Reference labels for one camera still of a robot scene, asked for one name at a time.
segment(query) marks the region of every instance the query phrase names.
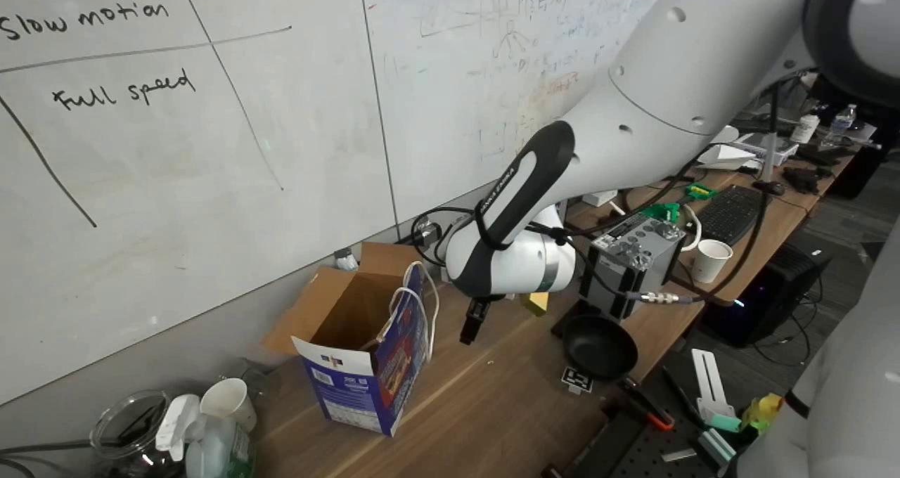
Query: gray wall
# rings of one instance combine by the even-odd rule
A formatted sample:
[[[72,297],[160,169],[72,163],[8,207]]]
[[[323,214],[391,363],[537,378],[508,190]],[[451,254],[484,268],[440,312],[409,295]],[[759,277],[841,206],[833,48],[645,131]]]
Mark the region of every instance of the gray wall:
[[[488,190],[489,186],[483,186],[447,205],[470,208]],[[456,215],[452,213],[440,213],[432,221],[446,228],[453,218]],[[409,225],[409,221],[402,223],[399,235],[407,235]],[[392,227],[368,240],[394,242],[399,235],[398,229]],[[359,248],[360,244],[353,246],[357,258]],[[140,389],[201,392],[236,357],[277,366],[286,357],[267,352],[258,346],[259,341],[284,309],[293,304],[315,270],[331,264],[331,257],[324,258],[3,404],[0,448],[85,439],[99,414],[126,395]],[[47,459],[79,476],[86,475],[90,462],[90,450],[32,456]],[[39,477],[61,474],[61,469],[48,465],[26,464]],[[20,475],[0,467],[0,478],[7,477]]]

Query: white paper cup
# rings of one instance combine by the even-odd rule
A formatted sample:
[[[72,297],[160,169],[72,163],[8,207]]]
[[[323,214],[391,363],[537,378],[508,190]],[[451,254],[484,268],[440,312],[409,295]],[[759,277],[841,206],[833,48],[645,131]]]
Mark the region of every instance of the white paper cup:
[[[200,413],[231,418],[247,433],[257,426],[257,412],[247,395],[247,383],[239,378],[228,378],[212,385],[200,399]]]
[[[702,240],[697,245],[697,258],[691,276],[697,283],[713,283],[733,255],[730,245],[722,241]]]

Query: black keyboard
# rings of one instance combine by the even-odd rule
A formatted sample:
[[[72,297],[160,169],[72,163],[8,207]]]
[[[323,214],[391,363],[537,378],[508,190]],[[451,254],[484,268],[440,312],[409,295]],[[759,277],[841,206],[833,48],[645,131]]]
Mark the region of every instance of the black keyboard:
[[[759,199],[761,193],[746,186],[730,186],[717,193],[708,205],[697,213],[697,219],[703,226],[703,238],[734,245],[753,228],[759,214]],[[687,229],[690,232],[694,231],[693,221],[688,222]]]

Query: desktop computer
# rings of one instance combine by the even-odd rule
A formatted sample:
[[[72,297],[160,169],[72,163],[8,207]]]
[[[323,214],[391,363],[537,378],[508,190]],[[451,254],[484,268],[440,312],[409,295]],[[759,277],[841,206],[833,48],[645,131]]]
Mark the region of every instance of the desktop computer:
[[[790,318],[832,257],[827,241],[804,231],[795,232],[731,307],[707,307],[704,327],[734,347],[746,347],[771,336]]]

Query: wooden desk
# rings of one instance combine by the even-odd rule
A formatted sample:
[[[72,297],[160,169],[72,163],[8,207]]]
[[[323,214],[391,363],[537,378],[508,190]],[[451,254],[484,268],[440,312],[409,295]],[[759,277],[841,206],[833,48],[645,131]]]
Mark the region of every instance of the wooden desk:
[[[259,476],[518,478],[572,462],[605,424],[605,386],[570,394],[560,382],[562,346],[550,334],[575,302],[577,283],[551,297],[543,318],[518,301],[494,303],[470,347],[459,342],[469,299],[449,285],[440,293],[434,357],[417,379],[396,437],[325,420],[305,372],[291,360],[274,373],[280,394],[259,410]],[[624,322],[640,350],[636,379],[659,362],[701,307],[647,307]]]
[[[851,157],[845,157],[842,159],[841,164],[837,164],[832,168],[833,173],[835,173],[835,177],[824,179],[819,182],[819,195],[812,194],[804,194],[798,193],[790,186],[790,184],[785,181],[782,173],[785,167],[803,167],[803,168],[811,168],[812,164],[808,164],[806,162],[791,160],[781,165],[781,167],[776,167],[776,170],[773,175],[773,179],[778,181],[779,183],[784,184],[785,192],[784,195],[778,198],[772,199],[772,202],[769,203],[768,208],[766,209],[765,220],[762,223],[762,229],[759,231],[759,237],[757,238],[756,245],[753,247],[753,250],[750,253],[750,256],[747,258],[747,262],[745,266],[740,270],[740,273],[737,273],[734,276],[734,279],[731,282],[724,286],[721,292],[718,292],[716,298],[724,304],[730,304],[736,297],[743,292],[743,290],[750,284],[751,280],[759,273],[759,270],[762,266],[765,266],[767,262],[769,262],[769,258],[771,258],[772,254],[778,250],[779,247],[787,240],[788,236],[794,232],[794,229],[797,228],[797,225],[800,225],[803,220],[810,215],[816,203],[822,198],[821,193],[825,193],[826,190],[835,182],[837,176],[839,176],[843,169],[849,164],[849,161],[852,159]],[[689,176],[701,177],[704,176],[704,171],[701,169],[692,169]],[[732,186],[732,184],[738,184],[739,186],[747,186],[751,187],[753,184],[753,177],[748,176],[748,174],[740,174],[736,172],[726,172],[726,171],[709,171],[709,174],[701,180],[701,184],[708,188],[712,188],[713,190],[723,190],[726,187]],[[656,183],[654,186],[661,188],[664,186],[663,183]],[[656,194],[658,190],[653,189],[648,186],[644,186],[642,188],[636,188],[631,190],[628,194],[628,202],[632,206],[640,205],[641,202],[647,200]],[[660,202],[675,202],[679,198],[684,196],[684,189],[675,189],[671,190],[671,192],[667,193],[662,197]],[[695,211],[700,211],[706,206],[708,200],[700,200],[699,202],[691,203],[691,208]],[[572,211],[569,213],[568,221],[572,223],[573,226],[577,228],[588,228],[593,227],[597,224],[598,218],[605,218],[610,215],[611,209],[608,205],[601,206],[599,208],[592,208],[587,205],[579,205],[578,207],[573,207]],[[723,280],[724,277],[728,276],[728,274],[733,270],[733,267],[737,264],[737,259],[742,256],[743,251],[745,251],[747,243],[750,241],[750,234],[748,233],[742,240],[738,241],[737,244],[733,246],[734,257],[729,261],[728,264],[722,269],[722,273],[716,279],[714,283],[697,283],[695,286],[695,291],[699,293],[707,293],[714,287],[716,287],[717,283],[720,280]],[[691,264],[694,262],[694,258],[697,256],[697,251],[689,251],[687,253],[682,254],[679,257],[682,263],[685,264],[688,268],[691,267]],[[689,279],[688,273],[685,272],[683,268],[680,266],[676,266],[672,272],[672,278],[676,283],[682,286],[691,287],[691,281]]]

